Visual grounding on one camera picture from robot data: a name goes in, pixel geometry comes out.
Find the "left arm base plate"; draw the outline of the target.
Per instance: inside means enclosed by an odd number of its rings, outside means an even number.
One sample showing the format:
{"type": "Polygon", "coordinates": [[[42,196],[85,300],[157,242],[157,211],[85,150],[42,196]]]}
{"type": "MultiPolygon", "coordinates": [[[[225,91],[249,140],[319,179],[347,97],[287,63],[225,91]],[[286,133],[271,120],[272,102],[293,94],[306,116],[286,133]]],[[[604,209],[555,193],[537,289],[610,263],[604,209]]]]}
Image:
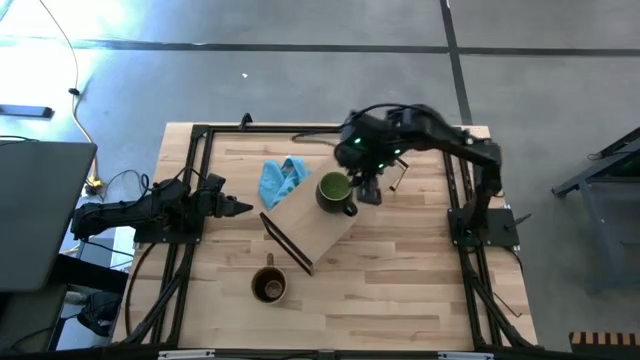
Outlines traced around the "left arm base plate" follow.
{"type": "Polygon", "coordinates": [[[140,244],[195,244],[202,238],[204,223],[186,225],[147,223],[135,228],[134,242],[140,244]]]}

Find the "black desk base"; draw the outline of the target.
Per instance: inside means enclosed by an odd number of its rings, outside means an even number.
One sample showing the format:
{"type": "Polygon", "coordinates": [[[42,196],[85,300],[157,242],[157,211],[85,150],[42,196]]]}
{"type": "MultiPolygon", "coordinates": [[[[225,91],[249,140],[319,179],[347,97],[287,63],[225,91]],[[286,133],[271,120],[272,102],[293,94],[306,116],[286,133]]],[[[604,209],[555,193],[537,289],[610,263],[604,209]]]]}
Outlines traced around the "black desk base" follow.
{"type": "Polygon", "coordinates": [[[48,283],[78,285],[112,293],[123,293],[127,279],[128,275],[124,272],[58,254],[48,283]]]}

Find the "grey metal bracket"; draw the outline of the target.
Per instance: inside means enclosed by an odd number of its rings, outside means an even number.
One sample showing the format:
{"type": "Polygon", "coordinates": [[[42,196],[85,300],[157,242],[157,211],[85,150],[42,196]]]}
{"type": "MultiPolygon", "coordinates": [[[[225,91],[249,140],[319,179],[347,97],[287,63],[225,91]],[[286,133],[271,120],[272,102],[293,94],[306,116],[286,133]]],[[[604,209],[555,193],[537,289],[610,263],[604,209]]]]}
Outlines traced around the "grey metal bracket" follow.
{"type": "Polygon", "coordinates": [[[495,360],[492,353],[442,351],[438,353],[438,360],[495,360]]]}
{"type": "Polygon", "coordinates": [[[216,354],[212,349],[189,349],[161,351],[157,360],[215,360],[216,354]]]}

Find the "brown teal glazed mug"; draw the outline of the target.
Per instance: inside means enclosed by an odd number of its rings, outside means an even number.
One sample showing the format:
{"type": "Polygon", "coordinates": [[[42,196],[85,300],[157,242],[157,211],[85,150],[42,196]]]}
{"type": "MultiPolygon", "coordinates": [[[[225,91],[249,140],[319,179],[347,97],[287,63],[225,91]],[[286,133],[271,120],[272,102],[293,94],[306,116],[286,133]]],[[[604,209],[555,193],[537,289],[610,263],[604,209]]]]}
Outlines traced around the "brown teal glazed mug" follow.
{"type": "Polygon", "coordinates": [[[253,296],[261,303],[275,304],[280,301],[287,291],[285,273],[275,266],[272,253],[266,256],[266,265],[256,271],[251,280],[253,296]]]}

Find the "blue cloth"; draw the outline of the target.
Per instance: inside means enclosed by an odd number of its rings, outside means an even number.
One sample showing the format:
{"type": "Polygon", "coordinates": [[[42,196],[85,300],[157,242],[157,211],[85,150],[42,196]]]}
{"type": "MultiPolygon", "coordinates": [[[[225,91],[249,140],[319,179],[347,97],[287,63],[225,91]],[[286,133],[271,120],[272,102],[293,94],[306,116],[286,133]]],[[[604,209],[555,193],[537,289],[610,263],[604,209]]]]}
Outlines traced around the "blue cloth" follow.
{"type": "Polygon", "coordinates": [[[259,181],[259,195],[267,210],[272,210],[311,175],[305,161],[288,156],[282,164],[264,162],[259,181]]]}

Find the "black floor bar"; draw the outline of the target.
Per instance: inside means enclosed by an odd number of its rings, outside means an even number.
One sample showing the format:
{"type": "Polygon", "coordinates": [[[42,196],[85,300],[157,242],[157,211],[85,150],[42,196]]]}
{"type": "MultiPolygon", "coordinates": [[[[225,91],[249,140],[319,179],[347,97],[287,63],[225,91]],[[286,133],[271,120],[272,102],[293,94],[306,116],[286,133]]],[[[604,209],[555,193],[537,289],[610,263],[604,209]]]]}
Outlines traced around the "black floor bar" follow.
{"type": "Polygon", "coordinates": [[[51,118],[53,116],[53,113],[54,111],[52,108],[45,106],[0,104],[0,115],[31,118],[51,118]]]}

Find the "dark mug with green inside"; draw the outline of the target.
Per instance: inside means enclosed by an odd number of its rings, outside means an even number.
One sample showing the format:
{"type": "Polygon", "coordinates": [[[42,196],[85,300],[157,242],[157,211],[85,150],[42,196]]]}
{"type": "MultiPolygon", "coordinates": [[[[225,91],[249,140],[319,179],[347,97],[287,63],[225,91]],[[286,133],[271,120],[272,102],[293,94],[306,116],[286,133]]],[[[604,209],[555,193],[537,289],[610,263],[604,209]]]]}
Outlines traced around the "dark mug with green inside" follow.
{"type": "Polygon", "coordinates": [[[343,173],[326,173],[316,186],[315,196],[318,206],[327,213],[342,213],[348,217],[358,214],[350,180],[343,173]]]}

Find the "dark grey panel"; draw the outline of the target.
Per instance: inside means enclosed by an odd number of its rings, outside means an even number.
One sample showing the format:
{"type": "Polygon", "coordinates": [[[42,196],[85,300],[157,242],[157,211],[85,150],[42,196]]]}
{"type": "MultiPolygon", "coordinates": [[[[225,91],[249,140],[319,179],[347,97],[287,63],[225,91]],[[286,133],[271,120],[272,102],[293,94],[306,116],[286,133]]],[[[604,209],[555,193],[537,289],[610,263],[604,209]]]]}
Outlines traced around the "dark grey panel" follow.
{"type": "Polygon", "coordinates": [[[47,284],[96,152],[91,143],[0,141],[0,292],[47,284]]]}

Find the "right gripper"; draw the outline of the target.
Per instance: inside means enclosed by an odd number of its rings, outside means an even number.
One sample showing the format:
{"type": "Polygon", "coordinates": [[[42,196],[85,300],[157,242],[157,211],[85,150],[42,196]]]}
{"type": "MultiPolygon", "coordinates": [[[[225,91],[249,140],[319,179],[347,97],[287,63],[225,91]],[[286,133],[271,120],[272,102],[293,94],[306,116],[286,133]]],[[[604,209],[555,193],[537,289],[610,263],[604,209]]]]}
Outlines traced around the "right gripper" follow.
{"type": "Polygon", "coordinates": [[[376,176],[403,154],[398,134],[385,122],[350,122],[342,128],[335,146],[335,159],[348,170],[349,184],[358,186],[359,201],[380,205],[381,190],[376,176]]]}

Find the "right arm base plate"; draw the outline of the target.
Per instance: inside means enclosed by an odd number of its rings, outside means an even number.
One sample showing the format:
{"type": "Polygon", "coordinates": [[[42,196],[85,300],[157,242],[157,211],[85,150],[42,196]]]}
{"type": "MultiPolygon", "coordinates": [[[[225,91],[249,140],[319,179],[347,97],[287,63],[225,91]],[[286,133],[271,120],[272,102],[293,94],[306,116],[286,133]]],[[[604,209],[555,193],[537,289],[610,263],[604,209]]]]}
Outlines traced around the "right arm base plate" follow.
{"type": "Polygon", "coordinates": [[[447,212],[451,241],[456,246],[513,247],[519,245],[519,237],[513,212],[510,209],[489,208],[486,226],[472,230],[466,223],[463,209],[447,212]]]}

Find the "orange black striped block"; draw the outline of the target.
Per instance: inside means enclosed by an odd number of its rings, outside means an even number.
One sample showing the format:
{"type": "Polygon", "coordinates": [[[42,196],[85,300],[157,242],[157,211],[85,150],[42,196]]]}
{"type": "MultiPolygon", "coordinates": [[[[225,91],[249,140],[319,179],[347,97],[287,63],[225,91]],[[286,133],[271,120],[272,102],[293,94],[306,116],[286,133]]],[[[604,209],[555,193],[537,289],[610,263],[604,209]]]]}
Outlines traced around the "orange black striped block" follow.
{"type": "Polygon", "coordinates": [[[576,354],[616,360],[640,360],[640,333],[570,332],[571,350],[576,354]]]}

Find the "grey metal cart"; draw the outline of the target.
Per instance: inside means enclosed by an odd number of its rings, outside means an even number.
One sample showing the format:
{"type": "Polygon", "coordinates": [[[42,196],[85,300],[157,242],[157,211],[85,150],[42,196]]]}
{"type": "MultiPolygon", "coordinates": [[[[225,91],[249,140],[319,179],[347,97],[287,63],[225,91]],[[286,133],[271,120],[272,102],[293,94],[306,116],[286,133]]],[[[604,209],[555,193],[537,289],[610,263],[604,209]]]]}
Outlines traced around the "grey metal cart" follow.
{"type": "Polygon", "coordinates": [[[592,164],[551,189],[565,198],[578,191],[589,216],[604,274],[591,285],[593,292],[640,288],[640,260],[628,251],[640,251],[640,127],[602,150],[591,153],[592,164]]]}

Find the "black table frame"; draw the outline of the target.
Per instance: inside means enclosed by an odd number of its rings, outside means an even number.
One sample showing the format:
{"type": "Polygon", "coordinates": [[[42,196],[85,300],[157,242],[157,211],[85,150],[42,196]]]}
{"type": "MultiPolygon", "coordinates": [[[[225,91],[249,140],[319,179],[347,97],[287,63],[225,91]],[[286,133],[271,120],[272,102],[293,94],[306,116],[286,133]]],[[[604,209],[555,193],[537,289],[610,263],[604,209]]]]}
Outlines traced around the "black table frame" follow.
{"type": "Polygon", "coordinates": [[[405,177],[382,205],[359,217],[309,276],[265,232],[258,182],[264,162],[332,152],[296,143],[297,125],[169,124],[155,176],[207,163],[225,189],[253,209],[210,219],[195,248],[178,344],[182,348],[469,350],[471,326],[459,255],[449,237],[448,181],[458,160],[437,151],[404,156],[405,177]],[[251,280],[272,253],[287,278],[275,304],[259,302],[251,280]]]}

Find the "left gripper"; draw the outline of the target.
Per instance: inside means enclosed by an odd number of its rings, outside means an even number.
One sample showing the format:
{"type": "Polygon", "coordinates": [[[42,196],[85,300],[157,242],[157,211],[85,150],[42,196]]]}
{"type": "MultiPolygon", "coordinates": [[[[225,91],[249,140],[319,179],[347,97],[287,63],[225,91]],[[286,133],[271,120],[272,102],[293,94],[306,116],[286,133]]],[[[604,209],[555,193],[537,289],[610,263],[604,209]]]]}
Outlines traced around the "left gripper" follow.
{"type": "MultiPolygon", "coordinates": [[[[204,185],[198,190],[197,210],[200,215],[222,217],[222,210],[218,205],[220,193],[225,184],[225,179],[214,173],[209,173],[204,185]]],[[[234,196],[226,196],[223,200],[223,215],[237,216],[253,209],[248,203],[239,201],[234,196]]]]}

